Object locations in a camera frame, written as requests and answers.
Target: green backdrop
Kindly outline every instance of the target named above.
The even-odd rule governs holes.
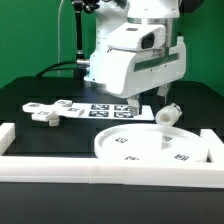
[[[60,2],[1,0],[0,87],[57,62]],[[182,15],[179,30],[187,46],[184,80],[206,83],[224,96],[223,10],[223,0],[205,0],[193,14]],[[90,55],[95,45],[94,15],[83,15],[83,31],[84,51]],[[74,59],[75,47],[74,13],[67,0],[62,8],[61,59]]]

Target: white block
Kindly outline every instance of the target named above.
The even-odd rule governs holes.
[[[1,157],[0,181],[88,183],[89,159]]]
[[[202,129],[201,138],[208,144],[208,157],[211,162],[224,163],[224,144],[211,129]]]
[[[3,123],[0,126],[0,155],[3,155],[15,139],[15,124]]]

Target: white robot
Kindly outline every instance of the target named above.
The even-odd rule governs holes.
[[[86,12],[96,10],[96,49],[90,57],[87,86],[104,88],[127,98],[139,114],[139,93],[184,76],[186,48],[177,35],[182,0],[84,0]]]

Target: black table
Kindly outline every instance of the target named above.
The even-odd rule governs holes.
[[[154,103],[155,91],[142,94]],[[28,102],[52,104],[58,99],[80,103],[123,104],[123,99],[85,88],[71,78],[18,78],[0,90],[0,120],[15,122],[16,140],[4,156],[95,157],[97,133],[127,120],[62,118],[58,127],[31,121],[22,111]],[[176,127],[199,134],[212,128],[224,140],[224,98],[197,82],[175,82],[167,104],[183,116]],[[223,223],[224,190],[89,184],[1,183],[0,223]]]

